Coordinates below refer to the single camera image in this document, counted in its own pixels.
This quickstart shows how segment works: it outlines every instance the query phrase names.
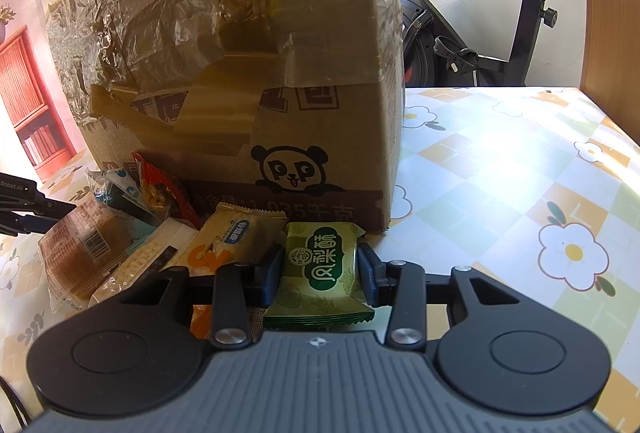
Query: panda face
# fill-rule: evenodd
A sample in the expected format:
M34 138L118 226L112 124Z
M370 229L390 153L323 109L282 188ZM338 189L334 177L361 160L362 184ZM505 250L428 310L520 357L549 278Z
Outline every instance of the panda face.
M276 146L266 150L254 146L251 156L260 163L262 179L257 185L265 185L275 193L282 191L303 192L319 196L325 191L341 191L326 184L323 164L328 157L318 146L307 150L294 146Z

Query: black cable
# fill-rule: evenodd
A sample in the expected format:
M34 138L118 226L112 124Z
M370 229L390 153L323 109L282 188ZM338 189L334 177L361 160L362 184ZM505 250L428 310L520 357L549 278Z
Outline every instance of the black cable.
M20 423L20 427L24 429L28 424L31 423L31 416L24 407L24 404L20 400L20 397L16 395L14 389L9 385L8 382L5 381L2 375L0 375L0 387L4 391L4 394L11 404L11 407L14 409L14 413L16 418L18 419L18 422Z

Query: snack package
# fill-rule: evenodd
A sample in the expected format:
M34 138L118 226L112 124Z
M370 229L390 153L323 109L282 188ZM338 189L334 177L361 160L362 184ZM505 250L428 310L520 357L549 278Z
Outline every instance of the snack package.
M349 222L291 222L276 302L265 328L318 328L373 319L356 263L364 234Z
M213 274L226 263L257 263L283 237L287 216L282 211L247 209L218 203L191 245L171 265L189 267L192 276ZM191 333L206 339L211 325L211 306L194 305Z
M98 202L124 211L154 227L160 225L161 220L146 205L136 181L124 169L90 171L87 168L86 176L94 198Z
M86 308L109 273L154 230L89 195L38 242L51 309L65 304L74 310Z
M171 215L174 218L188 220L196 229L200 229L198 215L189 203L189 195L180 181L166 171L156 168L140 153L133 152L131 155L138 166L140 189L145 203L156 217L162 221Z
M166 219L94 292L89 307L129 288L164 267L189 247L197 231L172 218Z

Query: ribbed gray surface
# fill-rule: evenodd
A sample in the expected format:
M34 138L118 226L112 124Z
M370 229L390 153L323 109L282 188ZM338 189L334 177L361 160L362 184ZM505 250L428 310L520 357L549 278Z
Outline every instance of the ribbed gray surface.
M321 337L327 342L318 346ZM600 433L579 411L517 420L459 401L420 355L381 346L373 333L267 332L255 347L214 356L173 402L143 415L87 421L46 412L30 433Z

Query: floral tablecloth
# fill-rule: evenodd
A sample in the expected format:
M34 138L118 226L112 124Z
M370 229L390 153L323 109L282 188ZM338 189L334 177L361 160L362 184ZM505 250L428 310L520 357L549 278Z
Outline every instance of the floral tablecloth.
M366 239L381 258L433 273L471 265L593 330L613 361L596 412L618 431L635 431L638 146L578 89L407 90L402 126L393 219L388 232ZM76 156L44 192L81 199L86 166L93 166L88 154ZM37 239L5 238L0 250L1 373L34 415L40 407L26 352L39 332L65 318L50 311ZM359 327L381 333L387 317L379 309ZM445 321L430 315L431 337L446 330ZM17 429L5 400L0 423Z

